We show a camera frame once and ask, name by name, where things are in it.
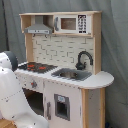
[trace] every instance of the oven knob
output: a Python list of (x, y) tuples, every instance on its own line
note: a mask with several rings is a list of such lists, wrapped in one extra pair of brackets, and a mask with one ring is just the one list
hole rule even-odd
[(37, 83), (36, 83), (35, 81), (33, 81), (33, 82), (31, 83), (31, 85), (32, 85), (32, 88), (36, 88), (36, 87), (37, 87)]

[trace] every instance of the countertop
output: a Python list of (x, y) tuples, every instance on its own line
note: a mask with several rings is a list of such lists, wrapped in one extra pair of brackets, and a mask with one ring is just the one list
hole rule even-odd
[(48, 71), (44, 74), (33, 73), (31, 71), (25, 71), (25, 70), (21, 70), (21, 69), (17, 69), (15, 72), (37, 76), (39, 78), (44, 79), (44, 81), (45, 80), (55, 81), (58, 83), (68, 84), (70, 86), (75, 86), (75, 87), (84, 88), (84, 89), (96, 89), (96, 88), (107, 87), (107, 86), (111, 85), (114, 81), (114, 77), (110, 73), (107, 73), (104, 71), (100, 71), (96, 75), (91, 75), (84, 81), (69, 80), (69, 79), (64, 79), (64, 78), (59, 78), (59, 77), (53, 77), (51, 75), (53, 72), (58, 71), (61, 68), (65, 68), (65, 67), (58, 66), (57, 68), (55, 68), (51, 71)]

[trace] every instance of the brick pattern backsplash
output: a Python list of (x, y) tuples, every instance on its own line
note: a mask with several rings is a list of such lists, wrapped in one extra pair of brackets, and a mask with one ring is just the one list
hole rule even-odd
[[(39, 63), (75, 68), (81, 51), (93, 56), (93, 38), (36, 34), (32, 41), (34, 61)], [(86, 62), (86, 70), (92, 71), (86, 55), (82, 55), (81, 62)]]

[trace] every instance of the floor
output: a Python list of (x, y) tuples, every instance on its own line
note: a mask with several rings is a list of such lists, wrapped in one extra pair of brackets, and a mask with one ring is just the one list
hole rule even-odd
[(8, 120), (0, 120), (0, 128), (16, 128), (11, 121)]

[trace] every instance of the microwave control panel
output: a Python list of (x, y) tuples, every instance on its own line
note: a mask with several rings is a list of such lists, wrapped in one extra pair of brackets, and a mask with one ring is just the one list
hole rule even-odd
[(86, 33), (86, 15), (78, 15), (79, 33)]

